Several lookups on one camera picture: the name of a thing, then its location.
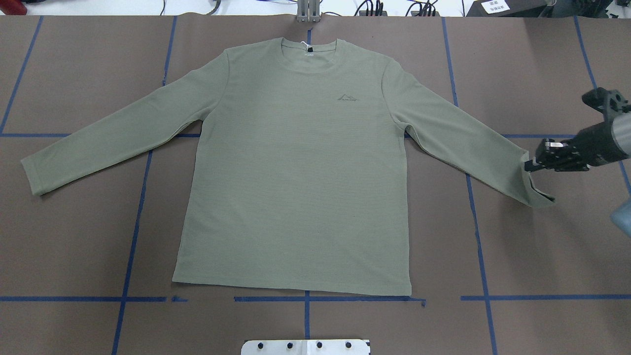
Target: mountain logo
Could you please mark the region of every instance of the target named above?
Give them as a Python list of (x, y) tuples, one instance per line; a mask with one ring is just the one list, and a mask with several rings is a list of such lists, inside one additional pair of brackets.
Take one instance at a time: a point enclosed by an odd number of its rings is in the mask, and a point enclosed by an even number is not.
[(350, 95), (342, 95), (342, 97), (340, 97), (338, 99), (338, 101), (358, 101), (356, 98), (350, 96)]

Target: green long-sleeve shirt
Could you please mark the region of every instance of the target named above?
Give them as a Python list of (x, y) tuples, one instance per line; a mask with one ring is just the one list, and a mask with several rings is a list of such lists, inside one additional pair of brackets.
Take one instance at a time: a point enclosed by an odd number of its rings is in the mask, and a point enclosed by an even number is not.
[(410, 295), (404, 132), (532, 207), (528, 152), (344, 40), (226, 49), (22, 160), (34, 195), (203, 121), (173, 281)]

